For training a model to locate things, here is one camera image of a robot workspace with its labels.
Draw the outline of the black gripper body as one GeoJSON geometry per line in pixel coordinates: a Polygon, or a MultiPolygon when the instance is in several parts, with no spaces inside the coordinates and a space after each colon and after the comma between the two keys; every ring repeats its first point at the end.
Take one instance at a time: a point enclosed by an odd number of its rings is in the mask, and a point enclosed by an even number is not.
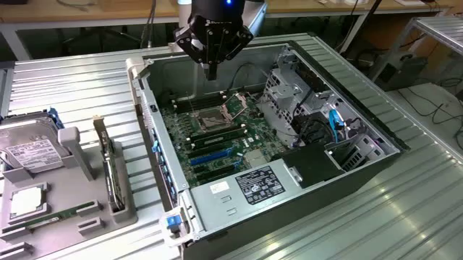
{"type": "Polygon", "coordinates": [[[232,31],[242,27],[245,1],[197,0],[192,1],[189,27],[194,33],[205,33],[206,23],[229,25],[232,31]]]}

